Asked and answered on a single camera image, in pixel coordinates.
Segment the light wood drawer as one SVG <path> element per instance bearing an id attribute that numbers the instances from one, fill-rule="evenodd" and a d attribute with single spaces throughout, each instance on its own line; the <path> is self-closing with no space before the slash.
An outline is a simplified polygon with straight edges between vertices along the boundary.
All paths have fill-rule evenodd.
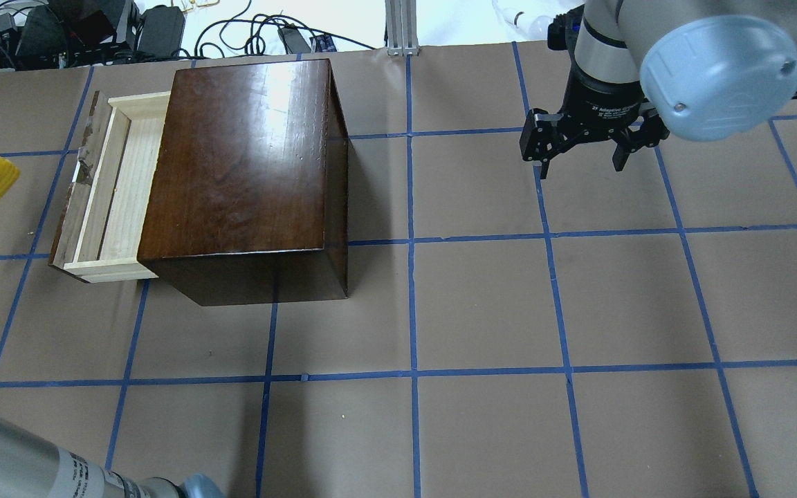
<path id="1" fill-rule="evenodd" d="M 169 92 L 95 92 L 48 265 L 84 283 L 155 278 L 137 258 Z"/>

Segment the dark wooden drawer cabinet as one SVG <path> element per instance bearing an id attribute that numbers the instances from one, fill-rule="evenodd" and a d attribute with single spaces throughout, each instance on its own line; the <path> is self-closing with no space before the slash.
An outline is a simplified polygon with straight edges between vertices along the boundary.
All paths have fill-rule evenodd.
<path id="1" fill-rule="evenodd" d="M 202 306 L 344 299 L 349 152 L 328 59 L 177 71 L 137 261 Z"/>

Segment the white light bulb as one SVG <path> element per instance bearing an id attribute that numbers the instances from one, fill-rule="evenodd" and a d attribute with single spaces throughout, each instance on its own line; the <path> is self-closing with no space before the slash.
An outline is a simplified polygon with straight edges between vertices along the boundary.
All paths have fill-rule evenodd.
<path id="1" fill-rule="evenodd" d="M 529 40 L 546 39 L 556 15 L 553 1 L 491 1 L 491 6 L 514 35 Z"/>

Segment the black power adapter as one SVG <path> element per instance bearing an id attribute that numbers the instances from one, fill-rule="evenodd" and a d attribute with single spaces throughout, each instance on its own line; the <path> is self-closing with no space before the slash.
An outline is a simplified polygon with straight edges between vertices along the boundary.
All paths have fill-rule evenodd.
<path id="1" fill-rule="evenodd" d="M 284 45 L 287 54 L 308 54 L 313 53 L 309 41 L 306 40 L 299 26 L 286 24 L 277 28 L 279 38 Z"/>

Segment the aluminium frame post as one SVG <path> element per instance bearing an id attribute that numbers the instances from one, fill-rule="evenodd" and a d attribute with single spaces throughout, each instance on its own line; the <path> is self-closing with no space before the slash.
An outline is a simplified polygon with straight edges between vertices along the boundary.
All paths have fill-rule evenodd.
<path id="1" fill-rule="evenodd" d="M 417 56 L 417 1 L 385 1 L 385 47 L 390 56 Z"/>

